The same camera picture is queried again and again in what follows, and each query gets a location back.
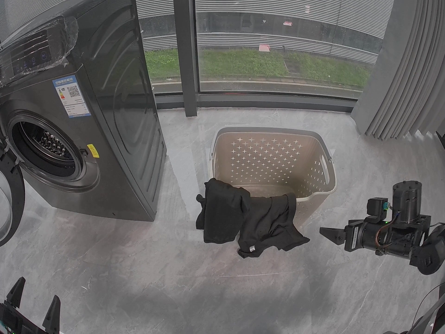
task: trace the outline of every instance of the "laundry basket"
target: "laundry basket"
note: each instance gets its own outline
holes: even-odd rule
[[[337,188],[332,158],[316,132],[226,127],[213,140],[209,173],[253,197],[297,197],[294,225],[302,225]]]

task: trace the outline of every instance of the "front-load washing machine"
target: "front-load washing machine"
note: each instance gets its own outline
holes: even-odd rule
[[[0,246],[23,178],[57,208],[153,221],[166,148],[136,0],[69,0],[4,42],[0,127]]]

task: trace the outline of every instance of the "floor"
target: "floor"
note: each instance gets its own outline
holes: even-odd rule
[[[27,186],[18,232],[0,248],[0,299],[26,278],[20,310],[41,324],[54,294],[70,333],[381,334],[406,331],[444,268],[423,276],[408,261],[347,253],[320,226],[366,215],[402,180],[423,183],[422,213],[444,221],[445,150],[433,135],[381,142],[359,136],[348,114],[274,109],[159,112],[168,157],[153,223],[110,220],[50,207]],[[208,180],[214,134],[226,125],[312,130],[330,150],[337,191],[304,224],[311,241],[242,259],[236,242],[203,243],[195,197]],[[437,290],[420,313],[437,299]]]

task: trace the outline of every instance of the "grass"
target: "grass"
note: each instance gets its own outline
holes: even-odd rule
[[[289,53],[287,59],[300,64],[301,77],[315,81],[331,81],[337,84],[364,87],[371,68],[364,65],[307,53]]]
[[[145,52],[148,72],[153,80],[179,77],[178,51],[165,49]],[[289,73],[284,59],[299,66],[297,75]],[[319,57],[308,53],[259,52],[254,49],[215,50],[199,53],[199,74],[206,79],[234,76],[299,77],[314,81],[328,81],[342,86],[363,88],[371,73],[371,66]]]
[[[177,49],[146,51],[148,74],[151,79],[179,77],[179,59]]]

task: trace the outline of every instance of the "washing machine door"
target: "washing machine door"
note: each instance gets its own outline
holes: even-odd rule
[[[25,184],[16,156],[0,142],[0,246],[12,238],[25,207]]]

